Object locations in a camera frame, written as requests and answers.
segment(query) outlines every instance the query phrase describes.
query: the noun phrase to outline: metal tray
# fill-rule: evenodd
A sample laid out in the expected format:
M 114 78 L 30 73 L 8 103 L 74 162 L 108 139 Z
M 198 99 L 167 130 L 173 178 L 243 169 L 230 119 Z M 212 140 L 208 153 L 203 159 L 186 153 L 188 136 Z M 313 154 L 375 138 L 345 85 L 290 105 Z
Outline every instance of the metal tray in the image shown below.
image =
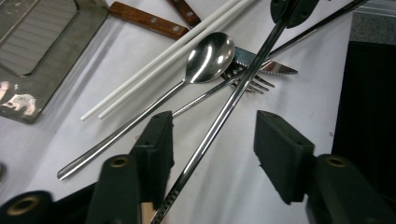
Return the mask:
M 0 115 L 34 122 L 106 15 L 100 1 L 2 2 Z

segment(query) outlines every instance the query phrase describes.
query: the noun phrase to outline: spoon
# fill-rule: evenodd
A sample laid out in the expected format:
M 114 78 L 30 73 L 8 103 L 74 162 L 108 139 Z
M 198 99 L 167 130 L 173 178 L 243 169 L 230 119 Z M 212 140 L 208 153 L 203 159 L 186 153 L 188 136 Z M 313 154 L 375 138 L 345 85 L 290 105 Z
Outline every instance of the spoon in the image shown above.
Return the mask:
M 177 83 L 175 87 L 161 96 L 157 101 L 149 105 L 134 119 L 122 125 L 95 147 L 67 164 L 58 172 L 58 179 L 63 180 L 67 178 L 95 159 L 183 87 L 188 84 L 205 83 L 221 75 L 233 60 L 234 51 L 233 40 L 224 33 L 213 33 L 205 37 L 191 52 L 187 61 L 186 76 L 182 81 Z

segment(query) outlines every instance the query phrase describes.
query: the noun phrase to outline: white chopstick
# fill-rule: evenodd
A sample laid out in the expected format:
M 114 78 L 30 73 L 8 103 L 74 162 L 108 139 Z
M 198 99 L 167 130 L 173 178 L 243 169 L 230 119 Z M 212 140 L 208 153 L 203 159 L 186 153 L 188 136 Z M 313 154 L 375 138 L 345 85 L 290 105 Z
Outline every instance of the white chopstick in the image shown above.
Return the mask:
M 168 59 L 166 59 L 161 65 L 159 65 L 151 73 L 146 75 L 139 83 L 137 83 L 127 92 L 125 92 L 125 94 L 122 95 L 117 101 L 115 101 L 111 106 L 109 106 L 104 112 L 99 114 L 98 118 L 103 119 L 105 116 L 110 114 L 114 109 L 116 109 L 119 105 L 125 102 L 125 100 L 128 97 L 132 96 L 134 93 L 136 93 L 136 91 L 142 88 L 150 79 L 162 73 L 163 70 L 166 69 L 166 67 L 169 64 L 175 63 L 180 57 L 185 55 L 187 52 L 191 51 L 199 43 L 199 41 L 201 41 L 205 36 L 214 32 L 221 25 L 227 24 L 234 17 L 236 17 L 241 11 L 243 11 L 243 9 L 245 9 L 248 5 L 250 5 L 254 1 L 255 0 L 242 0 L 236 6 L 231 8 L 224 15 L 222 15 L 219 19 L 213 21 L 211 25 L 209 25 L 205 30 L 203 30 L 200 34 L 198 34 L 198 36 L 196 36 L 193 40 L 191 40 L 188 44 L 186 44 L 182 49 L 180 49 L 178 52 L 176 52 Z
M 207 17 L 205 20 L 201 21 L 198 25 L 196 25 L 193 29 L 188 31 L 185 35 L 183 35 L 175 44 L 173 44 L 171 47 L 169 47 L 166 51 L 161 53 L 157 58 L 155 58 L 153 61 L 148 63 L 145 67 L 143 67 L 139 72 L 137 72 L 134 76 L 126 80 L 122 85 L 120 85 L 116 90 L 111 92 L 104 100 L 102 100 L 99 104 L 94 106 L 90 111 L 88 111 L 86 114 L 84 114 L 80 119 L 81 120 L 86 120 L 90 116 L 92 116 L 94 113 L 96 113 L 98 110 L 100 110 L 102 107 L 104 107 L 108 102 L 110 102 L 112 99 L 114 99 L 117 95 L 122 93 L 125 89 L 127 89 L 130 85 L 132 85 L 135 81 L 137 81 L 139 78 L 141 78 L 143 75 L 145 75 L 148 71 L 153 69 L 155 66 L 157 66 L 159 63 L 161 63 L 163 60 L 165 60 L 169 55 L 174 53 L 177 49 L 180 49 L 183 47 L 187 42 L 195 38 L 198 34 L 200 34 L 206 27 L 210 26 L 213 21 L 217 20 L 221 15 L 223 15 L 225 12 L 227 12 L 230 8 L 235 6 L 239 1 L 241 0 L 231 0 L 224 4 L 222 7 L 220 7 L 218 10 L 216 10 L 214 13 L 212 13 L 209 17 Z

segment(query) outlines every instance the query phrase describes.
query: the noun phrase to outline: clamp jaw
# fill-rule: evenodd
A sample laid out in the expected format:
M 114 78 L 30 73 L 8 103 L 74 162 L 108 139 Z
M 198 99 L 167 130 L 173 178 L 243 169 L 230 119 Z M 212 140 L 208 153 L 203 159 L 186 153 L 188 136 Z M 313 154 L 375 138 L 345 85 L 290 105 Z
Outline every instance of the clamp jaw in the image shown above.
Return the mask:
M 7 224 L 140 224 L 140 204 L 163 201 L 173 161 L 172 113 L 153 116 L 130 154 L 105 161 L 96 183 L 54 202 L 49 192 L 30 191 L 0 207 Z
M 273 0 L 271 1 L 271 17 L 274 23 L 286 19 L 287 28 L 300 25 L 312 14 L 318 0 Z
M 308 196 L 310 223 L 396 223 L 352 162 L 331 154 L 315 157 L 314 145 L 280 116 L 258 111 L 254 151 L 284 203 Z

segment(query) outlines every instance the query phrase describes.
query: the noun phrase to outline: fork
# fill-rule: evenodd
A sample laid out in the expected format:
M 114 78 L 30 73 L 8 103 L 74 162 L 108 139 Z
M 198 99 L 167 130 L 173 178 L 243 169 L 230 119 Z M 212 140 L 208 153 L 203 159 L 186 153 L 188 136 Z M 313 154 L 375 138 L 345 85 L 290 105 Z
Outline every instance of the fork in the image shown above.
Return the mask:
M 224 79 L 236 76 L 238 73 L 246 70 L 245 66 L 240 65 L 238 63 L 231 63 L 230 66 L 227 68 L 227 70 L 221 75 Z M 236 87 L 236 85 L 239 82 L 239 79 L 236 79 L 234 83 L 231 83 L 232 86 Z M 256 74 L 254 77 L 256 81 L 251 81 L 249 86 L 247 87 L 247 91 L 250 92 L 255 92 L 259 94 L 264 94 L 263 91 L 269 91 L 268 88 L 264 87 L 263 85 L 266 85 L 268 87 L 274 88 L 275 85 L 271 84 L 270 82 L 264 80 L 263 78 L 259 77 L 259 75 Z

